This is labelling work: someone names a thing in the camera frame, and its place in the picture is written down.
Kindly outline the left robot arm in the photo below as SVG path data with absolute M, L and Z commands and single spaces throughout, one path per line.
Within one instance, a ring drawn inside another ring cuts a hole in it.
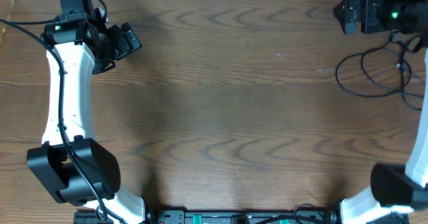
M 116 157 L 96 140 L 91 79 L 141 47 L 128 24 L 109 25 L 105 5 L 60 0 L 61 14 L 41 42 L 50 70 L 49 111 L 41 146 L 27 165 L 58 203 L 94 210 L 86 223 L 147 223 L 144 199 L 121 184 Z

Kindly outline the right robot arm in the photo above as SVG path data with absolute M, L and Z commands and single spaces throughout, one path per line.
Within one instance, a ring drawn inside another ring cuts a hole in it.
M 334 8 L 342 31 L 349 35 L 361 24 L 365 34 L 389 31 L 389 43 L 398 33 L 411 35 L 406 42 L 397 41 L 397 67 L 401 76 L 399 88 L 388 88 L 386 96 L 399 94 L 409 98 L 405 86 L 414 73 L 405 61 L 406 53 L 427 49 L 427 0 L 342 0 Z M 427 95 L 423 101 L 418 133 L 410 158 L 404 165 L 374 165 L 370 185 L 359 194 L 344 199 L 325 217 L 325 223 L 408 223 L 408 216 L 427 209 Z

